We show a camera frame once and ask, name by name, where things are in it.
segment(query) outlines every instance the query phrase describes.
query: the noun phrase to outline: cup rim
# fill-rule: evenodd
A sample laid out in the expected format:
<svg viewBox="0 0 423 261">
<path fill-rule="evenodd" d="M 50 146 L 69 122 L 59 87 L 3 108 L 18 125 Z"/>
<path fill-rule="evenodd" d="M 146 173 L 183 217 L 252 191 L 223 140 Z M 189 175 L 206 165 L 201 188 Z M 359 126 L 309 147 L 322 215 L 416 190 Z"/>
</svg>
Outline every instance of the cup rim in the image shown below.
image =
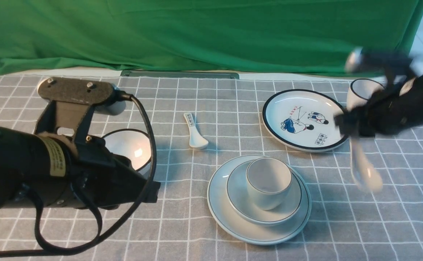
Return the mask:
<svg viewBox="0 0 423 261">
<path fill-rule="evenodd" d="M 382 89 L 384 89 L 384 85 L 382 85 L 382 84 L 381 84 L 380 82 L 378 82 L 378 81 L 375 81 L 375 80 L 372 80 L 372 79 L 368 79 L 368 78 L 359 78 L 359 79 L 355 79 L 354 81 L 352 81 L 352 82 L 350 83 L 350 87 L 349 87 L 349 88 L 350 88 L 350 90 L 353 92 L 353 94 L 355 94 L 355 96 L 357 96 L 358 98 L 360 98 L 360 99 L 362 99 L 362 100 L 368 101 L 368 99 L 363 98 L 362 96 L 358 95 L 358 94 L 355 92 L 355 90 L 354 90 L 354 83 L 355 83 L 356 81 L 358 81 L 358 80 L 367 80 L 367 81 L 371 81 L 371 82 L 377 83 L 377 84 L 381 85 Z"/>
<path fill-rule="evenodd" d="M 147 139 L 149 139 L 149 135 L 146 132 L 141 131 L 140 129 L 130 129 L 130 128 L 125 128 L 125 129 L 116 129 L 112 132 L 109 132 L 105 135 L 102 136 L 102 139 L 105 140 L 106 137 L 115 134 L 117 132 L 139 132 L 140 134 L 143 134 L 145 137 L 147 137 Z M 144 165 L 142 165 L 141 167 L 139 167 L 136 171 L 139 172 L 140 170 L 142 170 L 144 167 L 146 167 L 147 165 L 150 164 L 150 162 L 152 162 L 152 152 L 150 152 L 150 157 L 149 159 L 144 163 Z"/>
<path fill-rule="evenodd" d="M 251 166 L 253 163 L 255 163 L 256 161 L 261 160 L 261 159 L 271 159 L 271 160 L 276 160 L 276 161 L 278 161 L 278 162 L 282 163 L 285 167 L 287 167 L 287 169 L 289 170 L 289 174 L 291 174 L 291 180 L 289 181 L 289 184 L 288 184 L 285 188 L 283 188 L 283 189 L 281 189 L 281 190 L 278 190 L 278 191 L 275 191 L 275 192 L 266 192 L 266 191 L 259 190 L 258 188 L 256 188 L 256 187 L 252 184 L 252 182 L 249 180 L 249 168 L 250 168 L 250 166 Z M 263 158 L 259 158 L 259 159 L 253 160 L 253 161 L 252 161 L 252 162 L 248 165 L 247 169 L 245 170 L 245 179 L 247 180 L 248 184 L 250 184 L 250 185 L 251 185 L 251 186 L 252 186 L 255 190 L 257 190 L 257 191 L 259 191 L 259 192 L 261 192 L 261 193 L 267 194 L 267 195 L 279 194 L 279 193 L 281 193 L 281 192 L 284 192 L 285 190 L 288 190 L 288 188 L 290 188 L 290 187 L 291 187 L 291 185 L 292 185 L 292 176 L 293 176 L 292 170 L 290 169 L 290 167 L 288 167 L 288 165 L 287 165 L 286 163 L 284 163 L 284 162 L 282 162 L 282 161 L 280 161 L 280 160 L 278 160 L 278 159 L 276 159 L 276 158 L 271 158 L 271 157 L 263 157 Z"/>
</svg>

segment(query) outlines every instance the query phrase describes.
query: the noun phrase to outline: cartoon figure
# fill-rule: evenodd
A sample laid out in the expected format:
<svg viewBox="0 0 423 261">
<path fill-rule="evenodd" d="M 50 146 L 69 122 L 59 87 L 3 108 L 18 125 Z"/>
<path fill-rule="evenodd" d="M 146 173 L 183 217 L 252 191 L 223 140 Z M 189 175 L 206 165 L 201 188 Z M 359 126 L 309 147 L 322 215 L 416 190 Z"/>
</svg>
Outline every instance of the cartoon figure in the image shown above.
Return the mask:
<svg viewBox="0 0 423 261">
<path fill-rule="evenodd" d="M 285 121 L 281 122 L 281 129 L 296 134 L 306 129 L 311 131 L 314 127 L 311 124 L 304 124 L 289 117 Z"/>
<path fill-rule="evenodd" d="M 308 114 L 308 119 L 310 119 L 310 120 L 312 120 L 316 123 L 319 123 L 319 124 L 328 124 L 329 123 L 329 121 L 326 120 L 326 118 L 324 117 L 323 114 L 318 113 L 318 112 L 314 112 L 314 111 L 312 111 L 311 113 Z"/>
</svg>

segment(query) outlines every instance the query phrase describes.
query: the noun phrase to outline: yellow label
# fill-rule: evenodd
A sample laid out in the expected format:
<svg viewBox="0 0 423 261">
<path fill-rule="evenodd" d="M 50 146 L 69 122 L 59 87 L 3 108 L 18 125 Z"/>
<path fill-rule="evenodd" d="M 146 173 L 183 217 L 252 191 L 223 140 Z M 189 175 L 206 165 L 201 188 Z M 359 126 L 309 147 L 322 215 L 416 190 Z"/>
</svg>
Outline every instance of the yellow label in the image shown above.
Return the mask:
<svg viewBox="0 0 423 261">
<path fill-rule="evenodd" d="M 53 139 L 45 137 L 39 138 L 44 142 L 44 145 L 49 152 L 50 175 L 54 177 L 65 177 L 65 155 L 63 154 L 62 148 Z"/>
</svg>

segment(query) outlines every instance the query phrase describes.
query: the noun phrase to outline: grid pattern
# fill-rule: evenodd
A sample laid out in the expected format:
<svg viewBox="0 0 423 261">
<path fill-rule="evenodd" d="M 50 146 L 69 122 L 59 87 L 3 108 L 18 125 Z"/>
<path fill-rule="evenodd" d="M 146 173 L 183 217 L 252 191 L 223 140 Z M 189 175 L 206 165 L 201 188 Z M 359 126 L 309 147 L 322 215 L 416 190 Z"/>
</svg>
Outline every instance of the grid pattern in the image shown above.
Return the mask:
<svg viewBox="0 0 423 261">
<path fill-rule="evenodd" d="M 32 132 L 46 106 L 36 91 L 40 76 L 0 76 L 0 126 Z M 384 188 L 360 192 L 349 170 L 349 146 L 309 154 L 288 148 L 262 125 L 259 113 L 275 92 L 309 89 L 345 105 L 347 82 L 273 82 L 228 79 L 106 78 L 135 94 L 148 111 L 158 144 L 155 179 L 162 187 L 156 204 L 142 204 L 104 243 L 78 256 L 45 260 L 423 260 L 423 126 L 397 137 L 362 139 Z M 206 150 L 188 147 L 183 113 L 194 114 Z M 95 115 L 90 129 L 103 135 L 114 129 L 143 129 L 137 109 L 116 117 Z M 237 241 L 213 220 L 206 203 L 211 175 L 227 160 L 263 154 L 295 167 L 313 199 L 302 233 L 276 246 Z M 112 225 L 128 205 L 105 211 Z M 37 248 L 34 210 L 0 210 L 0 250 Z M 50 209 L 42 233 L 59 246 L 90 240 L 96 224 L 88 211 Z M 42 260 L 24 258 L 22 260 Z"/>
</svg>

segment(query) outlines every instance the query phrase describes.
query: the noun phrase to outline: small plate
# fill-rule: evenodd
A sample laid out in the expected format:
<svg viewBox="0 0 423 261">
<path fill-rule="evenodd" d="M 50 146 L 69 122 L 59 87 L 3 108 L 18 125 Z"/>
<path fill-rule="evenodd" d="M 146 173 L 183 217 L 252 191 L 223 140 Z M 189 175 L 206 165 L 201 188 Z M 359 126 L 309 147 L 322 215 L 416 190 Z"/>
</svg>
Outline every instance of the small plate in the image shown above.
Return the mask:
<svg viewBox="0 0 423 261">
<path fill-rule="evenodd" d="M 279 142 L 303 152 L 326 152 L 347 139 L 334 124 L 346 112 L 330 97 L 309 90 L 287 90 L 271 96 L 263 106 L 263 122 Z"/>
<path fill-rule="evenodd" d="M 242 218 L 233 209 L 226 193 L 226 183 L 230 173 L 244 162 L 263 156 L 245 155 L 229 160 L 211 177 L 207 189 L 207 202 L 211 215 L 218 225 L 231 236 L 254 245 L 274 245 L 296 236 L 308 222 L 311 213 L 311 196 L 308 187 L 300 175 L 291 169 L 301 186 L 301 204 L 299 210 L 287 222 L 275 226 L 262 226 Z"/>
<path fill-rule="evenodd" d="M 294 178 L 289 187 L 286 200 L 272 210 L 262 210 L 249 200 L 247 182 L 245 179 L 247 167 L 252 161 L 244 162 L 237 166 L 229 175 L 226 185 L 228 197 L 233 208 L 243 218 L 260 225 L 276 225 L 291 218 L 300 208 L 301 189 L 298 179 Z"/>
</svg>

